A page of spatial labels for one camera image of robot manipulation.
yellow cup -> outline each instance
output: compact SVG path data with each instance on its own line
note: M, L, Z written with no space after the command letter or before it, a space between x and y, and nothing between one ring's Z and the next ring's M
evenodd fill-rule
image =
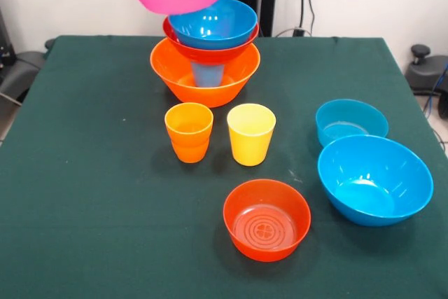
M241 104L227 114L233 158L256 166L266 158L275 127L275 115L266 106Z

black knob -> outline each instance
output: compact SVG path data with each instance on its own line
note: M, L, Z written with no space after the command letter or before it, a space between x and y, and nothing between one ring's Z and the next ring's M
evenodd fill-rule
M431 53L431 49L429 49L429 47L425 45L413 45L411 47L411 52L416 58L414 63L418 64Z

bowl rim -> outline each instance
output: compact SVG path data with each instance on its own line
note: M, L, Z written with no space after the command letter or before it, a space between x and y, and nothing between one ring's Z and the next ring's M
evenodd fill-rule
M364 139L377 139L379 141L385 141L389 144L393 144L394 146L398 146L402 149L405 150L405 152L408 152L411 156L413 156L414 158L417 159L417 162L420 163L420 165L423 167L423 170L425 171L425 173L428 175L429 177L429 182L430 182L430 190L429 190L429 194L428 197L425 199L425 201L422 203L422 205L418 208L416 208L413 211L408 211L406 213L403 214L399 214L399 215L390 215L390 216L381 216L381 215L376 215L376 214L371 214L369 212L366 211L362 211L359 209L355 209L351 206L349 206L347 203L341 201L328 187L327 185L324 183L324 180L322 178L322 173L321 173L321 161L322 161L322 157L325 154L326 151L329 151L328 149L331 148L332 146L334 146L334 144L336 144L339 141L347 141L351 138L364 138ZM433 193L434 193L434 180L433 180L433 176L431 174L431 171L429 170L428 166L425 164L425 162L417 155L415 154L412 150L410 150L408 147L398 143L397 141L391 140L391 139L387 139L384 137L378 137L378 136L373 136L371 134L353 134L351 136L346 136L346 137L342 137L339 139L336 139L332 142L330 142L326 147L323 148L323 150L321 151L321 154L319 155L319 158L317 160L317 171L319 174L319 178L321 180L321 184L324 187L325 191L327 193L330 193L337 201L341 202L345 207L350 208L354 211L357 211L360 214L364 214L364 215L368 215L368 216L372 216L375 218L385 218L385 219L397 219L397 218L406 218L409 216L412 216L416 213L418 213L419 211L421 211L424 207L426 207L428 205L428 203L430 202L431 198L433 197Z
M322 123L319 122L319 116L323 113L324 108L327 107L327 105L334 104L334 103L342 103L342 102L357 103L357 104L366 106L369 109L372 109L373 111L376 111L381 116L381 119L384 121L384 125L386 126L385 127L385 132L383 132L384 134L381 134L381 135L378 135L378 134L369 134L369 135L380 136L380 137L387 136L387 134L389 133L389 122L387 121L386 116L379 109L375 108L373 105L370 105L370 104L368 104L366 102L359 101L357 99L352 99L352 98L331 99L330 101L327 101L324 104L320 105L320 107L317 109L316 115L315 115L316 125L317 125L318 129L320 129L321 131L325 130L324 126L322 126ZM337 138L337 139L333 139L333 141L341 139L341 138L344 138L344 137L348 137L348 136L343 136L343 137L340 137L340 138Z
M252 47L254 48L254 50L256 51L256 55L257 55L257 66L255 67L255 69L254 69L253 71L250 71L249 74L248 74L246 77L243 77L242 79L240 79L240 80L238 80L238 81L236 81L236 82L233 82L233 83L229 83L229 84L226 84L226 85L220 85L219 87L192 87L191 85L180 84L180 83L177 83L177 82L175 82L175 81L169 80L168 78L166 78L166 77L160 75L159 72L156 71L156 70L154 69L154 66L153 66L154 50L155 50L159 45L162 45L162 43L170 43L170 44L171 44L171 42L170 42L170 40L169 40L168 38L163 38L160 42L157 43L157 45L154 46L153 50L151 51L150 57L149 57L150 65L151 65L151 67L153 68L153 71L154 71L154 72L155 72L155 73L156 73L156 74L157 74L163 81L166 81L166 82L168 82L168 83L171 83L171 84L174 84L174 85L178 85L178 86L181 86L181 87L184 87L184 88L188 88L188 89L206 90L206 91L208 90L208 91L210 91L210 90L219 90L220 88L230 88L230 87L233 87L233 86L238 85L238 84L240 84L240 83L243 83L244 81L247 81L250 77L252 77L252 75L254 75L254 73L255 73L255 72L258 70L258 68L260 67L260 60L261 60L261 57L260 57L260 51L258 50L258 48L257 48L253 43L251 43L249 46L247 46L247 48L249 49L249 48L252 46ZM177 50L176 50L176 53L178 53L180 56L182 56L182 57L188 59L187 57L183 56L183 55L182 55L180 52L178 52Z
M215 1L215 2L214 2L213 4L211 4L210 6L213 6L213 5L216 4L218 1L220 1L220 0ZM219 42L224 42L224 41L230 41L230 40L235 40L235 39L241 38L243 35L246 35L248 32L250 32L250 34L251 34L252 31L255 29L255 26L258 24L258 16L257 16L257 13L253 10L252 7L250 7L248 4L246 4L246 3L244 3L244 2L242 2L242 1L240 1L240 0L225 0L225 1L230 1L231 3L240 3L240 4L243 4L244 7L246 7L246 8L249 9L249 12L250 12L250 13L252 14L252 16L255 18L255 22L253 23L253 25L251 26L250 29L247 29L247 30L244 31L243 33L241 33L241 34L239 34L239 35L232 36L232 37L230 37L230 38L216 39L216 40L204 40L204 39L202 39L202 38L198 38L198 37L196 37L196 36L185 35L184 33L182 33L182 32L180 32L179 30L177 30L177 29L174 27L174 25L172 24L172 22L171 22L171 17L173 17L173 16L179 17L179 16L181 16L181 15L189 15L189 14L192 14L192 13L196 13L196 12L200 12L200 11L206 10L206 9L207 9L208 7L210 7L210 6L207 6L206 8L203 8L203 9L201 9L201 10L198 10L198 11L195 11L195 12L191 12L191 13L168 15L168 21L169 21L169 24L170 24L171 27L173 28L174 33L176 34L177 37L179 37L179 34L181 34L181 35L183 35L183 36L187 36L189 39L193 39L193 40L196 40L196 41L208 41L208 42L217 42L217 41L219 41Z
M225 208L226 208L226 205L228 204L229 197L230 197L233 193L236 193L236 190L242 188L242 186L244 186L246 183L254 182L254 181L269 181L269 182L275 182L275 183L277 183L277 184L281 184L281 185L283 185L283 187L290 188L290 189L291 189L291 190L292 190L292 191L293 191L299 198L301 198L301 199L304 201L303 204L305 205L305 210L306 210L307 215L308 215L308 217L307 217L307 219L308 219L308 221L307 221L307 227L306 227L306 230L305 230L305 232L303 233L303 235L301 235L299 238L297 238L297 239L294 241L294 243L292 243L291 245L285 246L284 248L280 248L280 249L269 249L269 250L266 250L266 249L259 249L259 248L256 248L256 247L251 246L251 245L247 245L247 244L245 244L244 242L242 242L242 241L241 241L241 240L240 240L240 239L233 233L233 230L230 229L228 222L225 220ZM304 197L304 196L303 196L297 189L295 189L295 188L292 187L291 185L288 185L287 183L285 183L285 182L283 182L283 181L274 180L274 179L252 179L252 180L248 180L248 181L245 181L245 182L239 184L237 187L235 187L235 188L232 189L232 191L229 193L229 195L227 195L227 197L225 198L225 201L224 201L224 205L223 205L223 220L224 220L225 227L227 228L227 231L229 232L229 235L230 235L233 239L235 239L237 242L239 242L240 244L243 244L244 246L247 246L248 248L250 248L250 249L252 249L252 250L254 250L254 251L258 251L258 252L262 252L262 253L272 253L272 252L279 252L279 251L289 250L289 249L291 249L291 248L297 246L297 245L298 245L298 244L299 244L299 243L300 243L300 242L301 242L301 241L308 235L309 229L311 228L312 215L311 215L311 209L309 208L309 204L308 204L308 202L307 202L307 199L305 199L305 197Z
M168 15L165 17L165 19L163 20L163 22L164 22L164 23L165 23L165 22L168 23L168 25L169 25L169 26L171 27L171 29L173 30L174 35L176 36L176 32L174 31L174 28L171 26L171 23L170 23L169 20L168 20ZM253 36L252 36L252 37L250 36L250 37L249 37L249 40L246 41L245 43L243 43L242 45L239 45L239 46L237 46L237 47L232 47L232 48L226 48L226 49L200 49L200 48L193 48L193 47L190 47L190 46L187 46L187 45L183 45L182 43L180 43L180 42L178 42L178 41L172 39L170 36L167 35L167 33L166 33L165 29L163 28L163 26L162 26L162 29L163 29L163 33L165 34L165 36L166 36L172 43L176 44L177 46L181 46L182 48L184 48L184 49L186 49L186 50L188 50L188 51L191 51L191 52L196 52L196 51L198 51L198 52L201 52L201 53L210 53L210 54L218 54L218 53L222 53L222 52L225 52L225 51L236 50L236 49L238 49L238 48L246 47L246 46L250 45L251 43L253 43L253 42L255 41L256 38L258 38L258 33L260 32L260 24L258 24L258 22L257 22L256 25L255 25L255 28L253 29L253 31L252 31L252 33L251 33L251 36L252 36L252 35L253 35Z

small blue bowl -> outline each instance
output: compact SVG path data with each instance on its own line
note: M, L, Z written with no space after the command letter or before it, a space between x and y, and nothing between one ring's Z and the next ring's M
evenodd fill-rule
M316 112L317 137L322 146L355 134L385 137L389 131L386 117L373 106L355 99L326 102Z
M317 163L331 203L359 225L401 222L433 196L433 178L410 149L381 137L356 135L326 146Z
M168 20L183 45L208 50L242 45L257 25L255 11L238 0L218 0L200 11L170 15Z

red bowl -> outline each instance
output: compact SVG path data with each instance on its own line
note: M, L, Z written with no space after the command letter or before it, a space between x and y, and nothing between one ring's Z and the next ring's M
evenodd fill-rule
M240 56L258 36L259 30L260 26L257 23L255 29L252 31L249 40L238 47L230 49L221 49L221 50L205 50L205 49L191 48L181 44L177 39L177 36L175 35L173 28L169 24L168 17L166 17L163 22L163 31L165 32L165 35L167 36L169 41L173 44L175 49L177 49L178 52L180 52L190 61L193 61L198 64L206 64L209 66L225 64L233 60L234 58Z
M224 202L223 217L236 248L259 262L292 254L311 225L303 196L286 183L268 179L236 187Z

